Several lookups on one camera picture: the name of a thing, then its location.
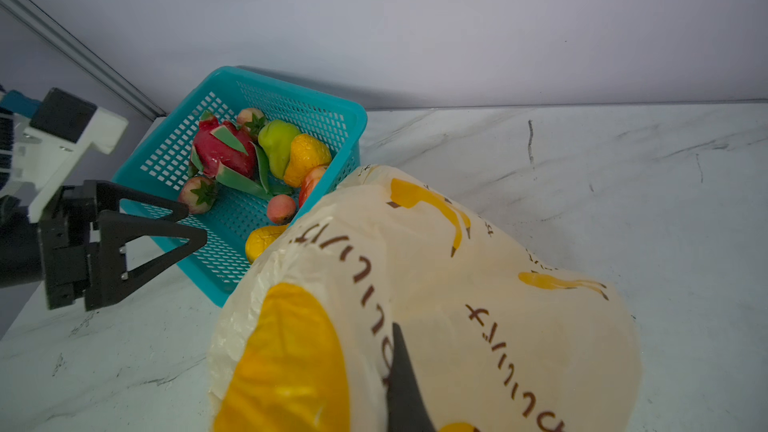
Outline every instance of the dragon fruit leaf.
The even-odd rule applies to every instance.
[[[254,147],[256,148],[256,159],[259,161],[259,181],[266,193],[271,194],[272,191],[270,190],[270,179],[268,175],[270,170],[270,160],[266,157],[264,149],[256,144],[254,144]]]
[[[198,171],[203,170],[203,163],[200,160],[200,156],[197,155],[197,149],[194,148],[194,144],[192,144],[192,149],[190,150],[190,162],[197,167]]]
[[[213,112],[210,111],[210,109],[206,109],[205,112],[203,112],[203,115],[200,116],[200,122],[210,119],[211,117],[216,118]]]
[[[248,151],[245,150],[243,143],[225,126],[218,126],[216,129],[213,129],[210,134],[224,142],[226,146],[248,155]]]
[[[293,187],[288,186],[282,182],[278,182],[276,179],[270,179],[270,194],[273,194],[274,196],[279,196],[281,194],[292,196],[293,192]]]
[[[216,181],[227,187],[235,188],[246,194],[269,200],[272,198],[271,194],[268,194],[261,184],[255,183],[250,178],[242,176],[231,168],[224,164],[219,164],[219,171],[216,173]]]
[[[190,158],[189,163],[187,164],[187,178],[193,178],[198,173],[200,173],[200,169],[192,163],[192,159]]]

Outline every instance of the marble countertop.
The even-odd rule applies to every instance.
[[[763,430],[768,104],[377,111],[360,143],[616,284],[644,363],[630,432]],[[131,245],[131,264],[160,253]],[[0,341],[2,428],[206,430],[218,311],[175,266],[98,312],[47,311],[39,288]]]

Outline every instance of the white wall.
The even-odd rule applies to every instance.
[[[0,10],[0,84],[42,100],[52,87],[73,93],[129,120],[120,143],[109,156],[89,151],[67,177],[67,184],[87,178],[109,180],[138,144],[150,121],[125,105],[112,92]],[[36,284],[0,288],[0,338],[33,293]]]
[[[248,65],[368,107],[768,98],[768,0],[33,0],[166,110]]]

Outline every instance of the blue basket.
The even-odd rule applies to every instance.
[[[123,186],[154,196],[176,199],[187,181],[187,163],[197,120],[205,110],[222,120],[235,120],[247,107],[261,109],[269,120],[296,124],[331,149],[333,161],[297,217],[360,165],[358,141],[368,116],[360,104],[259,74],[221,67],[197,86],[152,132],[114,176]],[[205,228],[208,243],[178,265],[192,282],[218,306],[223,306],[250,266],[245,241],[256,228],[272,225],[266,218],[267,201],[232,188],[220,187],[214,207],[181,222]],[[160,217],[167,211],[123,200],[120,206],[135,216]],[[182,241],[152,237],[168,252]]]

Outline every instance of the plastic bag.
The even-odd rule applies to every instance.
[[[627,426],[641,366],[616,290],[542,263],[396,168],[367,166],[224,306],[208,354],[214,428],[387,430],[393,324],[435,430]]]

